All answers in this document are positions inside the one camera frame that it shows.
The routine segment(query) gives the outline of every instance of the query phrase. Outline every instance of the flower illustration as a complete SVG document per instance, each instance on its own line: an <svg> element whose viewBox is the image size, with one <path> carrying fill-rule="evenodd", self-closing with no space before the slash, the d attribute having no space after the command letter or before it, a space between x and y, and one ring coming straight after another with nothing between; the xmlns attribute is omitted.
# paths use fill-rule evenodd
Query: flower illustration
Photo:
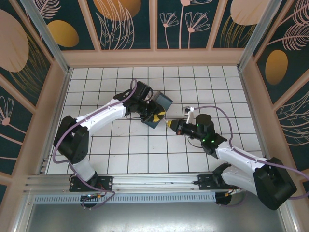
<svg viewBox="0 0 309 232"><path fill-rule="evenodd" d="M210 3L212 0L180 0L180 3L183 6L189 6L189 5L201 5L201 4L206 4Z"/></svg>
<svg viewBox="0 0 309 232"><path fill-rule="evenodd" d="M185 22L189 32L188 48L190 48L191 33L209 29L207 13L196 13L194 17L192 17L192 12L186 13Z"/></svg>
<svg viewBox="0 0 309 232"><path fill-rule="evenodd" d="M168 49L169 49L169 42L168 42L168 36L167 36L167 33L166 33L166 28L178 25L179 21L176 20L177 17L175 15L175 12L174 13L167 13L166 15L165 15L165 13L161 13L160 19L161 19L161 22L164 26L166 44L167 44Z"/></svg>
<svg viewBox="0 0 309 232"><path fill-rule="evenodd" d="M13 111L13 106L14 106L14 101L11 98L8 98L7 101L5 101L5 98L3 96L0 97L0 125L3 126L10 126L12 128L14 128L15 130L22 132L24 134L26 134L26 132L16 128L15 126L10 124L10 117L12 115L12 111ZM17 141L15 139L12 139L4 134L0 133L0 137L7 139L11 142L14 142L16 144L22 145L23 143L20 141Z"/></svg>
<svg viewBox="0 0 309 232"><path fill-rule="evenodd" d="M8 98L7 102L3 96L0 97L0 125L7 126L10 124L14 101Z"/></svg>

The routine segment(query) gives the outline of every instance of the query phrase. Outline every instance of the grid floor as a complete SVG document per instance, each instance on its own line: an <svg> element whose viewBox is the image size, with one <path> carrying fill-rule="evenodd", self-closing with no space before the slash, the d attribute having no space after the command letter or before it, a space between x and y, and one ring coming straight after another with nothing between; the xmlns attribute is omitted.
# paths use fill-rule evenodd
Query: grid floor
<svg viewBox="0 0 309 232"><path fill-rule="evenodd" d="M184 106L222 108L232 123L233 144L262 156L239 74L232 66L74 69L61 119L67 115L83 116L105 105L116 93L127 90L132 78L173 100L167 119L184 118ZM216 132L230 138L227 120L221 112L201 109L195 111L195 116L199 113L211 115ZM201 148L191 146L185 136L175 135L164 121L152 129L136 117L138 114L116 120L90 138L87 157L98 174L206 172L222 163L207 156ZM200 146L198 141L190 142ZM57 159L65 157L57 153ZM71 174L72 171L65 163L54 164L49 156L45 173Z"/></svg>

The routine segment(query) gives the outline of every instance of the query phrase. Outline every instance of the metal base plate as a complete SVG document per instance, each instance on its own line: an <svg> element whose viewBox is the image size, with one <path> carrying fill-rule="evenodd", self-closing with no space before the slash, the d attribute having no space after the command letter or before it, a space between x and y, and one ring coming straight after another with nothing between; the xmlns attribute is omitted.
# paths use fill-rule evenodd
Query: metal base plate
<svg viewBox="0 0 309 232"><path fill-rule="evenodd" d="M213 178L212 174L202 174L197 176L198 181L195 181L195 184L198 184L199 190L218 190L218 189L232 189L232 185L224 184L218 186Z"/></svg>
<svg viewBox="0 0 309 232"><path fill-rule="evenodd" d="M103 185L105 190L111 191L112 190L112 176L99 176L96 188L102 188ZM72 177L70 182L70 192L95 192L95 190L85 186L79 178Z"/></svg>

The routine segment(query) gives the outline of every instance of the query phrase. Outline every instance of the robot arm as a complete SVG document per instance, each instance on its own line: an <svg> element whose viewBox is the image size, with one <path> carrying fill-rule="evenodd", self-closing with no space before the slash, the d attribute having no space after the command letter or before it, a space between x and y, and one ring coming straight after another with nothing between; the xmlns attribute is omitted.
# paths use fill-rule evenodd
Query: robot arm
<svg viewBox="0 0 309 232"><path fill-rule="evenodd" d="M296 192L296 186L285 169L257 162L257 160L262 160L282 165L279 159L267 160L235 146L231 147L227 139L215 132L210 115L198 115L194 125L189 123L192 121L193 109L185 110L189 115L188 120L170 120L168 126L177 135L187 135L191 139L200 140L201 147L207 155L226 162L213 171L213 179L219 186L224 183L250 191L272 210L276 210ZM242 156L234 149L253 160Z"/></svg>
<svg viewBox="0 0 309 232"><path fill-rule="evenodd" d="M85 122L74 128L61 142L58 151L61 155L64 155L70 163L74 166L77 174L91 186L97 184L98 175L86 158L88 154L89 138L99 129L102 129L108 123L129 115L130 113L138 113L143 122L158 122L160 121L166 111L156 101L148 98L149 92L153 94L153 90L145 83L138 81L134 94L123 103L114 105L114 103L120 102L127 97L132 90L128 89L123 93L119 93L108 102L105 106L91 112L85 116L78 118L72 118L66 116L63 118L55 140L54 146L57 145L62 135L74 124L81 122L88 116Z"/></svg>

